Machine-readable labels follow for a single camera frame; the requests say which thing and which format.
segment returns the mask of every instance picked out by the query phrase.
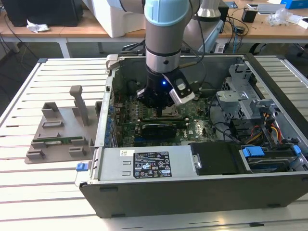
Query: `desk leg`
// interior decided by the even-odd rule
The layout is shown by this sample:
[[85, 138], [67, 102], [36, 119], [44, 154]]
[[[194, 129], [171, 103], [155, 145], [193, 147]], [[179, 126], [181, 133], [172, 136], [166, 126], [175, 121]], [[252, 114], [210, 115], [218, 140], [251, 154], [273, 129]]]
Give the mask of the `desk leg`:
[[59, 41], [58, 42], [63, 54], [63, 58], [71, 58], [71, 55], [69, 53], [68, 47], [67, 47], [67, 42], [66, 41]]
[[10, 42], [10, 47], [15, 53], [19, 53], [19, 48], [16, 42]]
[[98, 50], [99, 50], [99, 52], [100, 52], [101, 54], [104, 53], [104, 50], [103, 50], [103, 43], [102, 43], [102, 42], [98, 42], [97, 45], [98, 45]]

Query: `open computer chassis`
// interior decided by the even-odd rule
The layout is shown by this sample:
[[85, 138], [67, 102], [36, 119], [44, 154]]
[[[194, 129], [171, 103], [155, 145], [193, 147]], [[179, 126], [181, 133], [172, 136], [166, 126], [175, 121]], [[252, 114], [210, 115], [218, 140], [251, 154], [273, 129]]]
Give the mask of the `open computer chassis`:
[[[145, 58], [108, 61], [90, 179], [80, 185], [99, 217], [284, 207], [308, 192], [308, 121], [252, 55], [204, 57], [196, 98], [162, 117], [134, 96]], [[201, 65], [183, 72], [192, 85], [204, 77]]]

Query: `motherboard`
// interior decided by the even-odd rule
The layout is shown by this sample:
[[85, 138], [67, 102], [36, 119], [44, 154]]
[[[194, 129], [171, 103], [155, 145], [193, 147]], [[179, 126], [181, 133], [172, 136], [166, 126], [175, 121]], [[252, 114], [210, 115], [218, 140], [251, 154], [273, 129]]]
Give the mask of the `motherboard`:
[[119, 147], [188, 145], [217, 141], [205, 109], [206, 99], [166, 107], [158, 116], [134, 97], [115, 103]]

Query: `floor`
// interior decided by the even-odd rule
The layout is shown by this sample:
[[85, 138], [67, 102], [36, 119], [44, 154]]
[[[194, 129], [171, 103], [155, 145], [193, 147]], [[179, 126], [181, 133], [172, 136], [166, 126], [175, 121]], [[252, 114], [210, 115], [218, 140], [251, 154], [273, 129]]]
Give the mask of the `floor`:
[[[29, 48], [39, 58], [62, 58], [60, 47], [57, 43], [28, 43]], [[69, 49], [72, 57], [105, 57], [111, 53], [118, 53], [127, 43], [104, 43], [104, 54], [100, 54], [97, 43], [70, 43]], [[239, 53], [248, 52], [252, 44], [243, 44]], [[262, 48], [262, 55], [283, 55], [286, 57], [303, 75], [308, 76], [308, 55], [297, 57], [299, 49], [291, 44], [269, 44]], [[23, 45], [18, 54], [11, 54], [0, 61], [0, 115], [3, 113], [11, 99], [17, 93], [24, 80], [29, 75], [32, 67], [36, 63], [36, 58]]]

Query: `power supply label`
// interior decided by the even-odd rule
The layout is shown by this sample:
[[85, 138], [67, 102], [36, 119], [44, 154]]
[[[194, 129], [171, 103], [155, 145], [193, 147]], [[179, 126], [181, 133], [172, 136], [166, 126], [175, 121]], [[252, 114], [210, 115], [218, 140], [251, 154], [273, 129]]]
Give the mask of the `power supply label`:
[[134, 177], [172, 177], [169, 152], [134, 153]]

